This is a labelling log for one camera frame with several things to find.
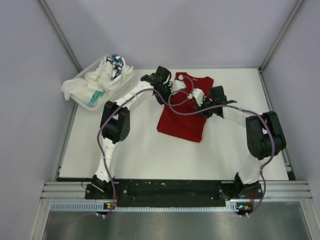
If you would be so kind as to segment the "red t shirt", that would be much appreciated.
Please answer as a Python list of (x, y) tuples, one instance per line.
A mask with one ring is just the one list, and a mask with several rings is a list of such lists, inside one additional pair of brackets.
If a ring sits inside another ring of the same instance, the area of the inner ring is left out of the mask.
[[(210, 96), (210, 88), (214, 85), (214, 79), (209, 76), (194, 77), (186, 72), (177, 72), (175, 80), (184, 83), (183, 90), (187, 93), (191, 93), (194, 89), (200, 89), (206, 97)], [(187, 97), (183, 92), (175, 93), (171, 97), (170, 103), (173, 105), (173, 109), (180, 113), (196, 111), (196, 100), (192, 96)], [(157, 131), (172, 137), (199, 143), (202, 141), (206, 121), (206, 118), (200, 113), (179, 115), (165, 105), (158, 121)]]

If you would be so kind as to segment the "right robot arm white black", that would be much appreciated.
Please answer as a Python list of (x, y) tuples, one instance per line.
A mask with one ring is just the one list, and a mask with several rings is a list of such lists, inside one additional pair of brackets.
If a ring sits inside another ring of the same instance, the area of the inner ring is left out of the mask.
[(258, 114), (237, 106), (237, 101), (227, 99), (222, 86), (211, 87), (209, 96), (199, 88), (193, 89), (191, 94), (196, 101), (195, 109), (205, 118), (217, 115), (244, 127), (246, 131), (248, 157), (235, 174), (232, 186), (221, 189), (221, 198), (230, 200), (254, 197), (261, 190), (259, 180), (269, 163), (262, 163), (262, 160), (268, 158), (271, 161), (287, 146), (278, 115), (274, 111)]

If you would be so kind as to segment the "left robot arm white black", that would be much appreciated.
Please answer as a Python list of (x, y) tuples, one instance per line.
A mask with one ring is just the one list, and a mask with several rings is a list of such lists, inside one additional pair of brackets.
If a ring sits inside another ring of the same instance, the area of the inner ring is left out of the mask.
[(161, 104), (167, 103), (172, 93), (171, 78), (172, 73), (159, 66), (154, 73), (142, 76), (124, 96), (105, 103), (97, 134), (101, 157), (91, 183), (86, 186), (86, 199), (115, 200), (117, 198), (114, 178), (119, 158), (118, 145), (129, 136), (131, 114), (142, 102), (154, 95)]

